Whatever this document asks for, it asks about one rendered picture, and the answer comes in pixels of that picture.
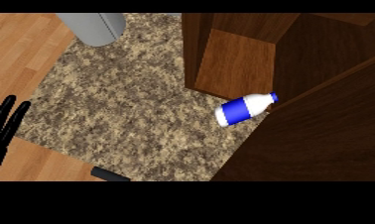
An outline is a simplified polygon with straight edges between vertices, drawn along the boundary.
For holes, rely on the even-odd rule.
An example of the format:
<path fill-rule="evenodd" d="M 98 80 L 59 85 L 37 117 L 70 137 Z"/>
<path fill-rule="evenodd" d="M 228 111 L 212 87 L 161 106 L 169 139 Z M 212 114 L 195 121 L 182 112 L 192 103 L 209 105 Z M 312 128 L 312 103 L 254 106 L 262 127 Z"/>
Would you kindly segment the brown wooden cabinet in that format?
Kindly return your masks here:
<path fill-rule="evenodd" d="M 185 86 L 288 102 L 375 57 L 375 13 L 185 13 Z"/>

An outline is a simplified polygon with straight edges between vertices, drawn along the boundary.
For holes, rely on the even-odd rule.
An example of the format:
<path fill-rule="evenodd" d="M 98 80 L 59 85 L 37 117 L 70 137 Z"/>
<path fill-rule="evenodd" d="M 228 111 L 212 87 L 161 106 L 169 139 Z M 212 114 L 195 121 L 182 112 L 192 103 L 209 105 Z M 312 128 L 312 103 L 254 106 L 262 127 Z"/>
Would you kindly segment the dark brown cabinet door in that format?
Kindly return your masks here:
<path fill-rule="evenodd" d="M 272 110 L 213 179 L 375 180 L 375 57 Z"/>

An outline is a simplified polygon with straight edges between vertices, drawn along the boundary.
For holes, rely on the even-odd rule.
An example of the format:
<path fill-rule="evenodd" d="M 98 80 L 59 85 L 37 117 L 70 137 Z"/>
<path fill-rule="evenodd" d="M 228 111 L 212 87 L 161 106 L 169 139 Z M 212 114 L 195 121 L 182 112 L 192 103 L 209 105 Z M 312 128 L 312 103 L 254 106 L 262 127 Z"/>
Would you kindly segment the white bottle with blue label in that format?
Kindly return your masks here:
<path fill-rule="evenodd" d="M 259 116 L 272 104 L 279 101 L 275 92 L 250 94 L 222 104 L 216 110 L 219 125 L 228 127 Z"/>

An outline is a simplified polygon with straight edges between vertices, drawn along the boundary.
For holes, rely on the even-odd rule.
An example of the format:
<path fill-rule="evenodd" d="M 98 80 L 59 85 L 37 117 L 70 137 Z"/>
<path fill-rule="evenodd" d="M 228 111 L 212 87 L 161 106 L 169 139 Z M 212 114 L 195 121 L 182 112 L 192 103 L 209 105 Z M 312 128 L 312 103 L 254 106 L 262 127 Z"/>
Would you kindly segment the grey cylindrical appliance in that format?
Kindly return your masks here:
<path fill-rule="evenodd" d="M 92 47 L 111 44 L 123 35 L 126 19 L 121 13 L 58 13 L 58 17 Z"/>

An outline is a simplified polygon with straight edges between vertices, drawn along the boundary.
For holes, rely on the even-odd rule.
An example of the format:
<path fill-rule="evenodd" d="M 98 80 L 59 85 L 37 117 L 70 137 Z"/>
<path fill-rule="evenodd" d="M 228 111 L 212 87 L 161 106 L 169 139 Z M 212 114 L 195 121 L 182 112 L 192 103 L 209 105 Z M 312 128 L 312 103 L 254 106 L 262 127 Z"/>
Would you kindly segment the dark grey flat object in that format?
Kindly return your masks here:
<path fill-rule="evenodd" d="M 107 181 L 130 181 L 130 178 L 117 174 L 116 172 L 99 168 L 99 167 L 93 167 L 92 169 L 92 176 L 107 180 Z"/>

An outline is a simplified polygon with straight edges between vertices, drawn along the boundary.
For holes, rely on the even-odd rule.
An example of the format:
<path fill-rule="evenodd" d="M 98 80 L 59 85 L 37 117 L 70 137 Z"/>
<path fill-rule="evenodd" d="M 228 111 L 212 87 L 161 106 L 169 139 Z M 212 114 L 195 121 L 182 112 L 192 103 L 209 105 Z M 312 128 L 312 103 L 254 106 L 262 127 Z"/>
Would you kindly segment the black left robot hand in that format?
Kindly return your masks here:
<path fill-rule="evenodd" d="M 3 164 L 3 160 L 8 154 L 8 147 L 23 123 L 24 116 L 31 107 L 31 102 L 24 101 L 20 104 L 15 112 L 12 112 L 15 102 L 17 96 L 9 95 L 0 104 L 0 165 Z"/>

